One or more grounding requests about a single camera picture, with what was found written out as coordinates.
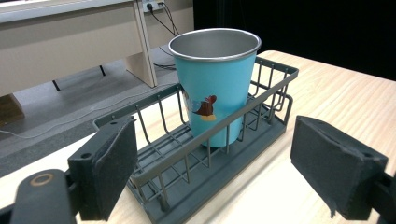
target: desk leg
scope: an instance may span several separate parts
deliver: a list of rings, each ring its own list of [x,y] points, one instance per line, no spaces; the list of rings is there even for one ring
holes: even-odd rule
[[[100,70],[102,71],[102,75],[105,77],[105,76],[106,76],[106,73],[105,73],[105,70],[103,69],[103,66],[100,65],[99,67],[100,67]]]
[[[55,89],[56,89],[57,91],[60,91],[60,90],[61,90],[61,89],[59,88],[59,86],[58,86],[58,83],[56,83],[55,80],[52,80],[52,83],[53,83],[53,85],[55,86]]]
[[[124,59],[126,69],[148,84],[150,87],[157,86],[157,77],[150,54],[148,31],[143,15],[143,4],[141,0],[133,1],[134,15],[136,17],[137,29],[140,35],[142,52]]]

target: black foam pad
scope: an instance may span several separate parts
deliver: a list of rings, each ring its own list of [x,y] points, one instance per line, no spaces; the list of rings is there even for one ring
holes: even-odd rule
[[[345,219],[366,220],[366,202],[388,158],[332,125],[298,116],[291,162],[330,207]]]
[[[70,175],[82,190],[82,220],[108,220],[136,161],[133,118],[109,122],[68,159]]]

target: blue cup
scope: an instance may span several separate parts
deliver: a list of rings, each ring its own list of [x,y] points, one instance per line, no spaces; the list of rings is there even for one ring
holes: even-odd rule
[[[260,46],[261,40],[252,33],[223,28],[197,30],[170,41],[192,135],[205,132],[246,104]],[[241,125],[242,118],[231,123],[230,144]],[[210,138],[210,146],[224,147],[226,138],[223,129]]]

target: cup rim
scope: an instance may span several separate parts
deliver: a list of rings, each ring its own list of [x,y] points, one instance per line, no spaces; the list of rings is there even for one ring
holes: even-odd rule
[[[213,32],[213,31],[233,31],[233,32],[239,32],[239,33],[243,33],[246,35],[250,35],[253,36],[256,41],[257,41],[257,45],[240,54],[235,54],[235,55],[230,55],[230,56],[224,56],[224,57],[196,57],[196,56],[190,56],[190,55],[186,55],[186,54],[182,54],[179,53],[175,50],[172,49],[172,43],[175,42],[177,39],[181,38],[184,35],[193,35],[193,34],[197,34],[197,33],[202,33],[202,32]],[[232,28],[210,28],[210,29],[201,29],[201,30],[195,30],[195,31],[191,31],[191,32],[187,32],[185,34],[182,35],[178,35],[175,36],[174,38],[171,39],[171,41],[168,44],[168,48],[171,51],[171,53],[178,57],[178,58],[182,58],[182,59],[186,59],[186,60],[192,60],[192,61],[201,61],[201,62],[219,62],[219,61],[230,61],[230,60],[235,60],[235,59],[240,59],[240,58],[244,58],[252,53],[256,53],[257,50],[259,50],[259,48],[262,46],[262,41],[261,39],[257,36],[254,35],[251,32],[248,31],[244,31],[244,30],[239,30],[239,29],[232,29]]]

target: electrical cable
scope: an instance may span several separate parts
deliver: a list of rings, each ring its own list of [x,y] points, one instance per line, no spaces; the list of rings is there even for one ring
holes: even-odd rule
[[[123,101],[125,101],[125,100],[130,99],[130,98],[133,98],[133,97],[136,97],[136,96],[140,96],[140,95],[144,95],[144,94],[149,93],[149,92],[151,92],[151,91],[156,91],[159,87],[171,86],[171,85],[175,85],[175,84],[176,84],[176,83],[162,84],[162,85],[158,85],[156,88],[151,89],[151,90],[149,90],[149,91],[145,91],[145,92],[138,93],[138,94],[135,94],[135,95],[127,96],[127,97],[125,97],[125,98],[123,98],[123,99],[117,101],[116,103],[114,103],[114,104],[112,104],[112,105],[107,105],[107,106],[104,106],[104,107],[96,108],[96,109],[94,109],[94,110],[89,111],[88,113],[85,113],[84,115],[82,115],[82,116],[80,116],[80,117],[78,117],[78,118],[76,118],[76,119],[71,119],[71,120],[66,121],[66,122],[57,123],[57,124],[55,124],[55,125],[49,127],[49,128],[48,128],[46,131],[44,131],[43,133],[40,133],[40,134],[37,134],[37,135],[33,135],[33,136],[22,136],[22,135],[19,135],[19,134],[16,134],[16,133],[12,133],[12,132],[8,132],[8,131],[3,131],[3,130],[0,130],[0,133],[11,134],[11,135],[14,135],[14,136],[19,137],[19,138],[22,138],[22,139],[37,138],[37,137],[39,137],[39,136],[41,136],[41,135],[43,135],[43,134],[49,132],[50,130],[52,130],[52,129],[58,127],[58,126],[65,125],[65,124],[74,122],[74,121],[76,121],[76,120],[82,119],[82,118],[84,118],[84,117],[90,115],[91,113],[93,113],[93,112],[95,112],[95,111],[108,109],[108,108],[110,108],[111,106],[117,105],[117,104],[119,104],[119,103],[121,103],[121,102],[123,102]]]
[[[173,55],[172,54],[170,54],[170,53],[168,53],[168,52],[166,52],[164,49],[162,49],[161,47],[160,47],[160,50],[162,50],[165,54],[167,54],[167,55],[169,55],[169,56],[172,56],[173,57]]]
[[[167,69],[167,70],[176,70],[175,65],[174,64],[154,64],[157,67],[160,67],[162,69]]]
[[[163,24],[155,15],[154,12],[151,10],[150,11],[151,15],[154,17],[155,20],[157,20],[163,27],[165,27],[173,36],[177,36],[175,33],[173,33],[165,24]]]
[[[172,23],[172,28],[174,30],[174,33],[177,35],[180,35],[180,33],[178,32],[178,29],[176,28],[175,23],[173,21],[172,13],[171,13],[171,10],[169,9],[168,5],[166,5],[165,3],[160,3],[160,5],[163,5],[163,9],[165,10],[166,14],[168,15],[169,21]]]

